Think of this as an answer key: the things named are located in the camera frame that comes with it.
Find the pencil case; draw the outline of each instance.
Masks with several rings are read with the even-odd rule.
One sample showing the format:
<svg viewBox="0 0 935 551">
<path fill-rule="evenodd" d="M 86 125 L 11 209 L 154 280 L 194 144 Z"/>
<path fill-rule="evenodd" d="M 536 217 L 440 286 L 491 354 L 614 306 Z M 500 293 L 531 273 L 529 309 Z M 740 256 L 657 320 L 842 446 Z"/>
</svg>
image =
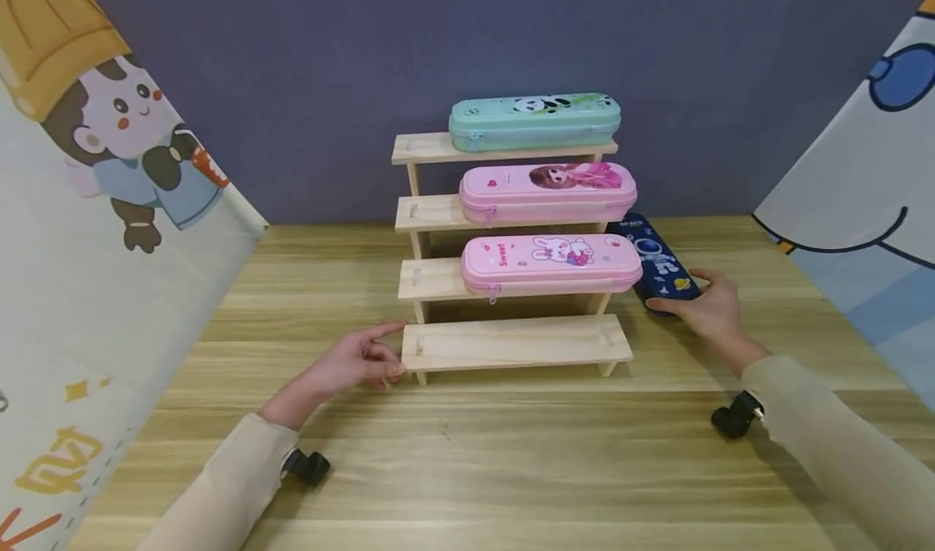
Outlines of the pencil case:
<svg viewBox="0 0 935 551">
<path fill-rule="evenodd" d="M 458 193 L 465 217 L 487 226 L 616 222 L 637 201 L 637 184 L 615 163 L 539 163 L 468 170 Z"/>
<path fill-rule="evenodd" d="M 692 280 L 688 270 L 644 215 L 629 213 L 622 221 L 609 224 L 607 231 L 633 242 L 634 249 L 644 264 L 644 275 L 634 285 L 634 291 L 644 304 L 646 299 L 650 298 L 694 299 L 701 295 L 700 288 Z M 650 312 L 658 316 L 669 316 L 668 312 Z"/>
<path fill-rule="evenodd" d="M 475 98 L 451 107 L 448 132 L 466 152 L 607 144 L 620 105 L 602 93 Z"/>
<path fill-rule="evenodd" d="M 470 239 L 461 255 L 465 286 L 498 297 L 620 293 L 640 280 L 640 256 L 614 234 Z"/>
</svg>

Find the wooden table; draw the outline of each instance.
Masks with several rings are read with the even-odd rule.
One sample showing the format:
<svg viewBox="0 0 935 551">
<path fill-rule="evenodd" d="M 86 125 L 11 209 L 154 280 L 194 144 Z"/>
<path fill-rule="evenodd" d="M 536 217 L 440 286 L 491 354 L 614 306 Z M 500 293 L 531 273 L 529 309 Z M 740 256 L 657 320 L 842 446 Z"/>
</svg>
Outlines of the wooden table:
<svg viewBox="0 0 935 551">
<path fill-rule="evenodd" d="M 654 223 L 683 262 L 739 282 L 752 334 L 935 466 L 935 417 L 751 219 Z M 409 317 L 410 253 L 389 226 L 272 227 L 70 549 L 133 549 L 242 415 L 346 329 Z M 611 378 L 448 373 L 331 403 L 303 447 L 333 475 L 287 482 L 246 549 L 869 549 L 762 428 L 726 444 L 709 427 L 737 389 L 716 355 L 633 294 L 608 312 L 635 355 Z"/>
</svg>

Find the panda print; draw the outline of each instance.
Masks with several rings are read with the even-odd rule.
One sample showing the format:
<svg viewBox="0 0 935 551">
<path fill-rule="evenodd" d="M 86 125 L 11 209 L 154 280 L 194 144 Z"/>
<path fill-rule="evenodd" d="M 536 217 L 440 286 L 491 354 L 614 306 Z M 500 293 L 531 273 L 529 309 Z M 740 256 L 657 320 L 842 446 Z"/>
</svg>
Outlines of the panda print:
<svg viewBox="0 0 935 551">
<path fill-rule="evenodd" d="M 571 107 L 571 102 L 561 97 L 523 97 L 513 101 L 517 113 L 554 113 Z"/>
</svg>

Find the dark blue pencil case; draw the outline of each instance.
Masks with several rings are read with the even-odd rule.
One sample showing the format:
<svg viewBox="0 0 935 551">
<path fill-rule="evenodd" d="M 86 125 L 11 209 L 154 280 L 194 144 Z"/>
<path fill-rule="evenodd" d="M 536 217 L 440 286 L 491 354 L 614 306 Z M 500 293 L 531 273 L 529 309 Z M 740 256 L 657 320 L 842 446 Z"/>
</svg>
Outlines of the dark blue pencil case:
<svg viewBox="0 0 935 551">
<path fill-rule="evenodd" d="M 688 270 L 644 215 L 627 213 L 622 221 L 610 223 L 607 232 L 627 237 L 640 254 L 644 276 L 633 291 L 644 305 L 650 298 L 694 299 L 701 295 Z M 668 312 L 646 309 L 658 316 L 671 316 Z"/>
</svg>

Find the wooden shelf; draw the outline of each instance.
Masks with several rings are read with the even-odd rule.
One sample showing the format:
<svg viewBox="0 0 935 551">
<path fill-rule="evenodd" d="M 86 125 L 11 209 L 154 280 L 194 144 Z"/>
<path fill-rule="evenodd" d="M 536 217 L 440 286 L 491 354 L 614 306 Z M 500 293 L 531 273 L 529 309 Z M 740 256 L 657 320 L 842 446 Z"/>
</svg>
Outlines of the wooden shelf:
<svg viewBox="0 0 935 551">
<path fill-rule="evenodd" d="M 399 270 L 399 298 L 408 301 L 487 299 L 468 291 L 461 277 L 461 258 L 407 260 Z"/>
<path fill-rule="evenodd" d="M 393 144 L 393 165 L 447 163 L 451 161 L 497 161 L 497 159 L 532 159 L 536 157 L 603 156 L 617 152 L 612 140 L 603 145 L 515 149 L 467 153 L 455 149 L 447 133 L 411 133 L 396 135 Z"/>
<path fill-rule="evenodd" d="M 450 324 L 412 324 L 403 331 L 402 361 L 424 384 L 426 372 L 601 365 L 633 360 L 616 316 L 565 316 Z"/>
<path fill-rule="evenodd" d="M 549 225 L 588 224 L 578 220 L 549 220 Z M 494 229 L 511 226 L 540 226 L 542 220 L 499 223 Z M 396 232 L 434 232 L 442 230 L 483 230 L 484 223 L 470 221 L 461 209 L 461 198 L 457 194 L 437 196 L 402 196 L 396 205 Z"/>
</svg>

